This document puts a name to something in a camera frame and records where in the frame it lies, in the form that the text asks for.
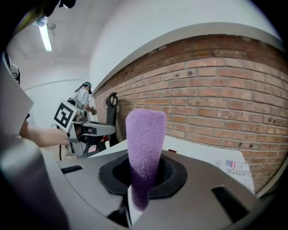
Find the newspaper print box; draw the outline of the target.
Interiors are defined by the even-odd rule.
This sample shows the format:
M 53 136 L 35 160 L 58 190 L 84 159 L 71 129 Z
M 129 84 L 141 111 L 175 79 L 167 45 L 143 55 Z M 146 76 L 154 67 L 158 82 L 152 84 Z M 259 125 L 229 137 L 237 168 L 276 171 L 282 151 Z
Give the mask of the newspaper print box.
M 254 182 L 247 163 L 230 159 L 216 161 L 216 166 L 255 194 Z

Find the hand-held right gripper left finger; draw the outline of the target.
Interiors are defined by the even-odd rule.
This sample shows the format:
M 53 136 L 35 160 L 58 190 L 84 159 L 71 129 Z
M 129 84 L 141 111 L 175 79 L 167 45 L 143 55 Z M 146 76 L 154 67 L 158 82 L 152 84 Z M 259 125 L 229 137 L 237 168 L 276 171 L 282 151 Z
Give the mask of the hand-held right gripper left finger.
M 52 153 L 42 155 L 68 230 L 130 230 L 108 218 L 120 208 L 122 196 L 110 194 L 99 181 L 97 158 L 58 162 Z

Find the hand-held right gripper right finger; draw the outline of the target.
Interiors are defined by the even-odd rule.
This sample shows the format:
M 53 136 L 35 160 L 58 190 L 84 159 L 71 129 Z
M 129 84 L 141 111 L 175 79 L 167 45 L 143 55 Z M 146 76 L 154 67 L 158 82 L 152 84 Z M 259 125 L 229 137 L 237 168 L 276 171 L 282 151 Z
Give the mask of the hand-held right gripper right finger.
M 216 166 L 162 153 L 186 168 L 186 183 L 170 198 L 150 200 L 134 230 L 246 230 L 267 207 Z

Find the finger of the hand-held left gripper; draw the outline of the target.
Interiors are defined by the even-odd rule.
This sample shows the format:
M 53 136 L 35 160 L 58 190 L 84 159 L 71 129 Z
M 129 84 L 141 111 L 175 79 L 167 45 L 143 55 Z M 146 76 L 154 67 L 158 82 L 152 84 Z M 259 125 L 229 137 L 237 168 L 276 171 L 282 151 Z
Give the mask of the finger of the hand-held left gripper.
M 91 129 L 91 132 L 88 132 L 88 135 L 91 136 L 105 136 L 112 135 L 116 132 L 115 126 L 102 124 L 102 123 L 94 123 L 94 122 L 85 122 L 84 126 L 88 129 Z

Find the person's left forearm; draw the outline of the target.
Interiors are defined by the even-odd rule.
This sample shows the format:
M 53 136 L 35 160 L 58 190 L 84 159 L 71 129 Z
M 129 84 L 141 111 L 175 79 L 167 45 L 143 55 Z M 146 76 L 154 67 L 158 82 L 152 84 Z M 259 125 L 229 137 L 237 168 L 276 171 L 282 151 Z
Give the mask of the person's left forearm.
M 36 143 L 39 147 L 49 147 L 56 145 L 68 145 L 67 134 L 61 129 L 38 128 L 31 125 L 23 125 L 20 136 Z

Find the person's light shirt sleeve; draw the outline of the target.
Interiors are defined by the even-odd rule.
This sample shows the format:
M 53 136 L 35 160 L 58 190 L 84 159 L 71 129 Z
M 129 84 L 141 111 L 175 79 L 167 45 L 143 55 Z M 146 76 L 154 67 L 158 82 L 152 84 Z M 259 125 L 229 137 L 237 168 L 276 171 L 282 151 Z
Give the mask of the person's light shirt sleeve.
M 20 86 L 19 68 L 4 51 L 0 59 L 0 135 L 18 135 L 32 106 L 33 101 Z

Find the purple cloth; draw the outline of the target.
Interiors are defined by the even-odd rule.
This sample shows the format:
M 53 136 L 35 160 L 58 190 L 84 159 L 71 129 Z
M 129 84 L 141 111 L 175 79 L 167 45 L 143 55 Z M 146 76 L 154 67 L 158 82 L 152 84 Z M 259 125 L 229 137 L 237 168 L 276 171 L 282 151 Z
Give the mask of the purple cloth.
M 149 203 L 166 134 L 164 112 L 134 109 L 126 118 L 126 141 L 130 164 L 131 199 L 138 211 Z

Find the black office chair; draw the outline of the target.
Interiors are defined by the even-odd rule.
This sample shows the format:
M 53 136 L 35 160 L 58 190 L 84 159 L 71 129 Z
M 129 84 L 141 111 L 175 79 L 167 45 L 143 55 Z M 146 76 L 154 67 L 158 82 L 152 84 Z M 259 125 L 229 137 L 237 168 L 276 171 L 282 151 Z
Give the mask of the black office chair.
M 116 127 L 116 118 L 117 118 L 117 105 L 118 105 L 118 97 L 117 93 L 113 92 L 106 98 L 107 105 L 107 119 L 106 124 L 112 125 Z M 116 132 L 113 134 L 107 135 L 110 147 L 119 143 Z

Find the long ceiling light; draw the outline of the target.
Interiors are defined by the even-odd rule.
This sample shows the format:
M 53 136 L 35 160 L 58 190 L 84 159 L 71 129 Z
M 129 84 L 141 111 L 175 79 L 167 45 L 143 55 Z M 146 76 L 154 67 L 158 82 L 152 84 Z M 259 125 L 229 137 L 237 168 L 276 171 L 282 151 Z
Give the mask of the long ceiling light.
M 46 51 L 51 52 L 53 49 L 52 49 L 47 25 L 44 25 L 42 27 L 39 26 L 39 31 L 40 31 L 42 42 L 43 42 L 43 45 L 44 45 Z

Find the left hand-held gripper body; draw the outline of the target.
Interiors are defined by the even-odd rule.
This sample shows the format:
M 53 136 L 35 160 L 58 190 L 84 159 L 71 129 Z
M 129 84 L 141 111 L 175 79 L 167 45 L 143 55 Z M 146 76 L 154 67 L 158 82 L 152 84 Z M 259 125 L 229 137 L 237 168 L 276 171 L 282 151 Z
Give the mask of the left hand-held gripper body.
M 88 158 L 108 148 L 108 138 L 105 136 L 91 136 L 84 126 L 91 120 L 88 112 L 78 109 L 67 101 L 61 101 L 54 115 L 57 128 L 63 130 L 69 139 L 66 146 L 66 156 L 74 158 Z

